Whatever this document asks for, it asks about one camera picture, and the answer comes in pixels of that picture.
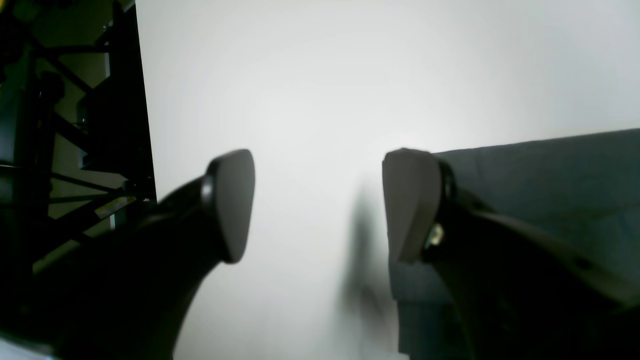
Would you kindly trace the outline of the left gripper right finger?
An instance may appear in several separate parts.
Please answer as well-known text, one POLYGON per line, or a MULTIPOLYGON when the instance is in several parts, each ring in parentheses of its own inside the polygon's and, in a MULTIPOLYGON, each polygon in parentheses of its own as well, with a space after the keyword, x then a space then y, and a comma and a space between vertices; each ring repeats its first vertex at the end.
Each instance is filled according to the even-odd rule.
POLYGON ((487 207, 432 153, 382 160, 389 258, 448 289, 474 360, 637 360, 639 287, 487 207))

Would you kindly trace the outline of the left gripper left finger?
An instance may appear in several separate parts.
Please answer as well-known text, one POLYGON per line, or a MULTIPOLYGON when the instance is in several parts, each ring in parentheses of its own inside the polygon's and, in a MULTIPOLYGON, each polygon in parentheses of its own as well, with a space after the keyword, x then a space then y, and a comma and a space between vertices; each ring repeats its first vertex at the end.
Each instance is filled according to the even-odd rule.
POLYGON ((248 149, 218 157, 136 222, 1 292, 3 360, 171 360, 206 276, 242 259, 255 193, 248 149))

